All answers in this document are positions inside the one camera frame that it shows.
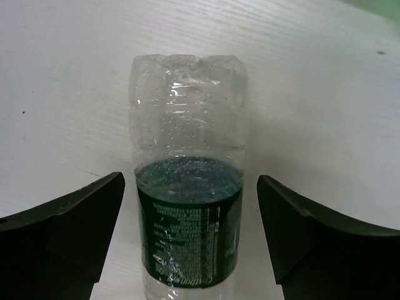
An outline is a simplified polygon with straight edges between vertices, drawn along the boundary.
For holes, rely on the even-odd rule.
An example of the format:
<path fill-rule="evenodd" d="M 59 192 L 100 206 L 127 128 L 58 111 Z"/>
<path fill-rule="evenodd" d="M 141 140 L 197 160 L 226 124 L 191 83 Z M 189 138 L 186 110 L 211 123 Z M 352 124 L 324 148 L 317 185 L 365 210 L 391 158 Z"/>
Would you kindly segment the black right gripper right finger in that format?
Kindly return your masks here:
<path fill-rule="evenodd" d="M 399 231 L 354 219 L 270 176 L 257 198 L 285 299 L 398 299 Z"/>

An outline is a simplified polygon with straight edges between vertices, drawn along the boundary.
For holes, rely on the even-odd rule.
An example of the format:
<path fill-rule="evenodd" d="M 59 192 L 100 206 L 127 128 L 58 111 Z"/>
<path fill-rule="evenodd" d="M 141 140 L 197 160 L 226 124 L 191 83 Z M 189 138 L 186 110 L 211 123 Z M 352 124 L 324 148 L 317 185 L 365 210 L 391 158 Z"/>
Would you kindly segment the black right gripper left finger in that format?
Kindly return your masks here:
<path fill-rule="evenodd" d="M 1 299 L 89 299 L 125 188 L 121 172 L 1 218 Z"/>

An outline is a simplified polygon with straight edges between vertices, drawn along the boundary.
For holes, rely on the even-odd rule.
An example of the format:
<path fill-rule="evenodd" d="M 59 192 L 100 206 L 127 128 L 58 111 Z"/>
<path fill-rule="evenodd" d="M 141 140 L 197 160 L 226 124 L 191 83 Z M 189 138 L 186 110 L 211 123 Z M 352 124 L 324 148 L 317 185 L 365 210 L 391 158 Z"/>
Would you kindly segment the clear bottle green label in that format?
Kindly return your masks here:
<path fill-rule="evenodd" d="M 248 75 L 235 56 L 136 57 L 129 132 L 147 299 L 232 299 Z"/>

